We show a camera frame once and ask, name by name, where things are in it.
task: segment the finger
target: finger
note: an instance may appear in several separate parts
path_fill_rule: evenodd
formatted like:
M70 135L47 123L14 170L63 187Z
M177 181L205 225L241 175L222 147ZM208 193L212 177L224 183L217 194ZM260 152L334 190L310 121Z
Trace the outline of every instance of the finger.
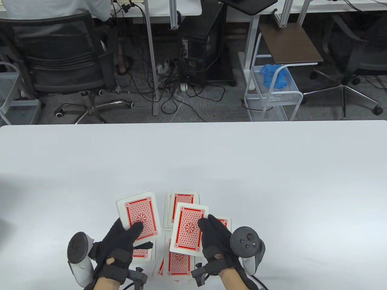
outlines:
M135 240L141 235L144 225L142 222L134 223L130 229L125 232L125 236L128 238L128 241L134 243Z
M110 228L110 230L108 231L108 233L106 234L105 238L102 241L104 242L110 239L112 236L118 235L123 232L125 232L125 229L122 226L121 220L118 218L114 222L114 224L112 225L112 227Z
M210 221L207 218L201 218L197 221L197 225L199 226L199 229L204 233L206 231L212 230L212 226Z
M135 246L134 249L142 249L142 250L149 250L153 248L153 243L152 242L147 242L138 246Z
M228 230L228 228L216 217L213 215L208 215L208 220L211 223L212 227L223 237L231 237L231 232Z

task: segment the metal pole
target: metal pole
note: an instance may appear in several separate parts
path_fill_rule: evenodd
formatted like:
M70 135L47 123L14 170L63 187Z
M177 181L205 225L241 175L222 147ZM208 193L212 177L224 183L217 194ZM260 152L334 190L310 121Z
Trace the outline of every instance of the metal pole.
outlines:
M154 50L153 50L153 40L152 40L152 29L151 29L151 19L149 17L149 4L148 0L144 0L145 5L145 18L146 18L146 27L148 29L148 39L149 39L149 50L151 51L151 60L152 60L152 71L153 71L153 81L155 94L153 96L153 115L157 116L159 114L159 90L158 90L158 79L156 73L156 63L154 60Z
M304 1L304 4L302 5L302 8L301 8L301 12L300 12L300 15L298 16L298 20L297 20L297 23L302 26L302 23L304 22L304 19L305 19L305 16L308 12L308 8L309 8L309 5L310 5L310 2L312 2L313 0L305 0Z
M170 0L170 20L171 20L171 29L176 30L179 28L177 22L177 7L176 7L176 0Z

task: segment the glove strap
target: glove strap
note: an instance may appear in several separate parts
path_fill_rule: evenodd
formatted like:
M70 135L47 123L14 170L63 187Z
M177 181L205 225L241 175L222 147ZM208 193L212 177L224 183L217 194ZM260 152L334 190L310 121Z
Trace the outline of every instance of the glove strap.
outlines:
M109 258L114 258L114 262L110 265L104 264L98 272L98 277L105 277L115 280L121 285L124 284L129 273L132 255L123 249L115 249L106 257L106 259Z

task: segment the gloved hand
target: gloved hand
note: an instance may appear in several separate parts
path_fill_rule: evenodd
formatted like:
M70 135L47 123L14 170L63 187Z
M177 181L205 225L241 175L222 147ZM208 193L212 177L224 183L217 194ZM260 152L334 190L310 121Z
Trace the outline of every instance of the gloved hand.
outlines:
M226 226L213 215L208 215L208 218L198 220L198 226L203 232L203 252L205 252L205 248L217 247L220 254L226 260L227 265L230 268L235 268L245 285L252 290L258 289L257 285L247 277L245 270L239 262L239 257L232 251L230 245L231 232ZM209 263L219 258L218 256L206 257Z
M106 277L119 281L121 285L125 282L129 265L133 260L133 250L153 247L152 242L133 247L134 241L140 236L143 228L144 225L138 222L125 230L120 219L117 219L105 238L93 244L89 257L97 262L94 269L95 279ZM114 258L114 262L107 265L106 260L109 258Z

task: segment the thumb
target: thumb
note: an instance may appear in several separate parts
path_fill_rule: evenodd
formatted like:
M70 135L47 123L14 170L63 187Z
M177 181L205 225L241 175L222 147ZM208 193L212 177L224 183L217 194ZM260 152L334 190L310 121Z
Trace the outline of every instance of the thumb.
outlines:
M125 232L125 237L130 241L130 243L134 243L134 241L141 235L143 228L144 225L142 222L136 222Z

